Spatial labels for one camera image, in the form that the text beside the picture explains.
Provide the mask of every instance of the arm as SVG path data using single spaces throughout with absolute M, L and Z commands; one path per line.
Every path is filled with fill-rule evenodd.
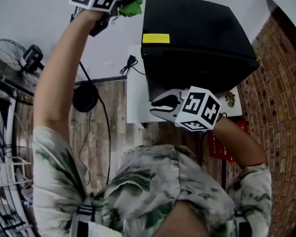
M 90 30 L 102 12 L 83 10 L 58 40 L 42 75 L 34 98 L 34 127 L 47 126 L 69 140 L 68 118 L 74 81 Z
M 227 118 L 221 118 L 213 133 L 231 151 L 241 168 L 268 164 L 267 155 L 262 147 L 247 133 Z

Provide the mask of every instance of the floral print shirt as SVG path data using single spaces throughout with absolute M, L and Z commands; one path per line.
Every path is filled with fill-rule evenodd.
M 33 136 L 34 213 L 42 236 L 102 230 L 106 236 L 153 236 L 177 200 L 190 201 L 210 236 L 238 237 L 242 222 L 251 236 L 268 234 L 271 174 L 265 164 L 246 167 L 226 192 L 180 149 L 139 146 L 124 153 L 109 185 L 88 196 L 85 169 L 61 135 L 39 126 Z

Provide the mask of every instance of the black cable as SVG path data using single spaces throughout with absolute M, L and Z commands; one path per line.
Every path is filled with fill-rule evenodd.
M 99 100 L 103 106 L 105 118 L 107 119 L 108 132 L 109 132 L 109 168 L 108 168 L 108 177 L 107 177 L 107 185 L 108 185 L 109 184 L 110 169 L 111 169 L 111 131 L 110 131 L 110 123 L 109 123 L 107 110 L 105 108 L 105 104 L 103 103 L 102 98 L 100 96 L 99 96 Z
M 139 72 L 137 69 L 135 69 L 134 65 L 136 65 L 137 63 L 138 63 L 138 60 L 136 59 L 136 57 L 133 55 L 130 55 L 127 60 L 127 65 L 124 68 L 122 68 L 119 73 L 122 74 L 122 77 L 126 77 L 129 73 L 130 68 L 133 68 L 139 74 L 142 74 L 143 76 L 145 76 L 146 74 Z
M 227 113 L 221 113 L 220 116 L 218 117 L 216 123 L 222 118 L 222 117 L 227 117 Z M 205 136 L 207 134 L 208 130 L 206 132 L 203 133 L 202 137 L 201 137 L 201 148 L 200 148 L 200 166 L 202 166 L 202 162 L 203 162 L 203 141 L 205 139 Z
M 87 77 L 88 81 L 89 81 L 89 82 L 90 82 L 90 83 L 96 88 L 96 86 L 92 83 L 92 81 L 91 81 L 91 79 L 90 79 L 88 73 L 87 73 L 86 70 L 84 69 L 84 66 L 83 66 L 83 64 L 81 63 L 81 61 L 79 62 L 79 64 L 80 64 L 80 66 L 81 66 L 81 68 L 82 68 L 82 70 L 83 70 L 85 76 Z M 109 132 L 109 167 L 108 167 L 108 177 L 107 177 L 107 185 L 108 185 L 108 184 L 109 184 L 110 169 L 111 169 L 111 131 L 110 131 L 110 122 L 109 122 L 109 118 L 108 118 L 108 114 L 107 114 L 107 110 L 106 110 L 105 104 L 104 104 L 102 98 L 100 97 L 100 95 L 98 95 L 98 97 L 99 97 L 99 100 L 100 100 L 100 102 L 101 102 L 101 104 L 102 104 L 102 106 L 103 106 L 103 110 L 104 110 L 105 118 L 106 118 L 106 120 L 107 120 L 107 125 L 108 125 L 108 132 Z
M 81 68 L 82 68 L 82 70 L 83 70 L 85 76 L 87 77 L 88 81 L 93 85 L 93 83 L 92 83 L 92 81 L 91 81 L 91 79 L 90 79 L 90 77 L 89 77 L 87 71 L 84 69 L 84 66 L 83 66 L 83 64 L 81 63 L 81 61 L 79 61 L 79 64 L 80 64 L 80 66 L 81 66 Z
M 77 11 L 78 11 L 78 7 L 76 6 L 75 9 L 74 9 L 74 13 L 71 14 L 71 17 L 70 17 L 70 23 L 71 23 L 71 21 L 74 20 L 74 17 L 77 15 Z
M 87 186 L 88 186 L 89 183 L 90 183 L 90 180 L 91 180 L 91 174 L 90 174 L 90 171 L 89 171 L 89 169 L 87 168 L 87 166 L 81 161 L 81 159 L 80 159 L 80 155 L 81 155 L 81 152 L 82 152 L 82 149 L 83 149 L 84 143 L 85 143 L 85 141 L 86 141 L 86 139 L 87 139 L 87 137 L 88 137 L 88 135 L 89 135 L 89 133 L 90 133 L 90 131 L 91 131 L 91 115 L 92 115 L 92 113 L 91 113 L 91 111 L 89 111 L 89 113 L 90 113 L 90 116 L 89 116 L 89 130 L 88 130 L 88 132 L 86 133 L 86 135 L 85 135 L 85 137 L 84 137 L 84 140 L 83 140 L 83 143 L 82 143 L 81 149 L 80 149 L 79 154 L 78 154 L 79 161 L 85 166 L 85 168 L 86 168 L 87 171 L 88 171 L 89 181 L 88 181 L 88 183 L 87 183 Z

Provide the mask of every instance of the yellow sticker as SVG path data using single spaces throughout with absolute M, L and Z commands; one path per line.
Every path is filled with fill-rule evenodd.
M 143 34 L 143 43 L 170 43 L 169 34 Z

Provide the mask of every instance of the black box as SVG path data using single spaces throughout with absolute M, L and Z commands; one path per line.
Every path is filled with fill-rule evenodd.
M 169 43 L 142 43 L 149 99 L 191 86 L 213 93 L 234 88 L 259 64 L 229 7 L 203 0 L 146 0 L 144 34 Z

